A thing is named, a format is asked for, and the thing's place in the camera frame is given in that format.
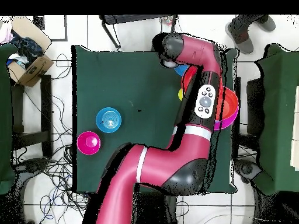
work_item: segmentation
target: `white stripe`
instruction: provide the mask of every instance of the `white stripe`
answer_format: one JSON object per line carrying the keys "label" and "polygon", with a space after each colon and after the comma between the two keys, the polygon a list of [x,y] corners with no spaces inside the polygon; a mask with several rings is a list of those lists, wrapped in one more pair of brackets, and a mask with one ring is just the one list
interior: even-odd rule
{"label": "white stripe", "polygon": [[140,183],[142,166],[143,166],[146,154],[147,154],[147,147],[143,147],[143,151],[141,152],[141,155],[140,155],[140,158],[138,161],[138,166],[137,166],[137,174],[136,174],[137,183]]}
{"label": "white stripe", "polygon": [[194,126],[194,125],[186,126],[185,134],[197,135],[197,136],[203,137],[203,138],[208,139],[208,140],[211,139],[211,132],[210,131],[208,131],[205,128],[202,128],[202,127],[199,127],[199,126]]}
{"label": "white stripe", "polygon": [[172,133],[172,135],[175,135],[177,130],[178,130],[178,127],[176,126],[176,127],[173,129],[173,133]]}

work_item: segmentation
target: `bowl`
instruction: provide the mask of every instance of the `bowl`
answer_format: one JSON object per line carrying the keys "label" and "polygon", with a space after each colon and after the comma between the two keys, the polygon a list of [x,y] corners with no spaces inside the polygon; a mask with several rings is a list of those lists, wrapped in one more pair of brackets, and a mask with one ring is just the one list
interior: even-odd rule
{"label": "bowl", "polygon": [[92,131],[85,131],[79,135],[77,147],[84,155],[93,155],[100,149],[100,138]]}
{"label": "bowl", "polygon": [[105,107],[96,115],[96,125],[102,132],[115,132],[121,125],[120,113],[112,107]]}
{"label": "bowl", "polygon": [[184,75],[184,72],[188,69],[189,65],[179,65],[174,70],[176,73],[178,73],[180,76]]}
{"label": "bowl", "polygon": [[[195,75],[197,72],[196,66],[190,66],[184,73],[182,77],[182,89],[184,88],[184,91],[186,91],[191,78],[193,75]],[[219,83],[219,97],[217,102],[217,111],[216,111],[216,117],[215,117],[215,126],[214,130],[218,130],[220,127],[220,111],[221,111],[221,105],[223,105],[223,112],[222,112],[222,127],[221,129],[227,128],[230,126],[235,118],[238,115],[239,110],[239,101],[236,96],[236,94],[230,90],[227,87],[223,87],[222,84],[222,77],[220,77],[220,83]]]}

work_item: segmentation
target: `yellow bowl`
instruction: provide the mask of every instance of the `yellow bowl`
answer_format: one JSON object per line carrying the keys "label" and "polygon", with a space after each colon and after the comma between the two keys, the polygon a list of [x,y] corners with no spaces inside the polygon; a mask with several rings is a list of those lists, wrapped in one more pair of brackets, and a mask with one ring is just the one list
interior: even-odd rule
{"label": "yellow bowl", "polygon": [[179,90],[178,96],[179,96],[179,99],[182,101],[183,100],[183,89]]}

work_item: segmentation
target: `person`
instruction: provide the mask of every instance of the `person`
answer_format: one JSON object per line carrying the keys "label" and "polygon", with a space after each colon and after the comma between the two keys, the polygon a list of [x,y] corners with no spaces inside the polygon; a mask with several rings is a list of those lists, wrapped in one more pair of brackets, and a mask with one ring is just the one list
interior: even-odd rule
{"label": "person", "polygon": [[234,41],[235,46],[245,54],[253,52],[253,44],[248,35],[248,27],[253,22],[267,32],[273,31],[276,27],[269,15],[238,15],[225,26],[225,31]]}

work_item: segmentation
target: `red bowl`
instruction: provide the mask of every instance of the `red bowl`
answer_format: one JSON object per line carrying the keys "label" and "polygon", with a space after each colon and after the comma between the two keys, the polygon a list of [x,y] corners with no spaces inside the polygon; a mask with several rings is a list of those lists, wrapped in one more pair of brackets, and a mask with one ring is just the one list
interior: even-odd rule
{"label": "red bowl", "polygon": [[[197,67],[196,66],[190,66],[182,76],[182,89],[184,89],[184,92],[186,91],[191,78],[193,75],[195,75],[197,72]],[[220,77],[220,90],[219,90],[219,97],[218,97],[218,103],[217,103],[217,111],[216,111],[216,117],[215,120],[219,121],[220,120],[220,110],[221,110],[221,105],[223,105],[223,113],[222,113],[222,119],[225,120],[227,118],[231,118],[235,112],[238,109],[239,102],[238,98],[235,95],[233,91],[231,91],[229,88],[225,88],[225,95],[224,95],[224,100],[223,100],[223,91],[224,87],[222,85],[222,78]]]}

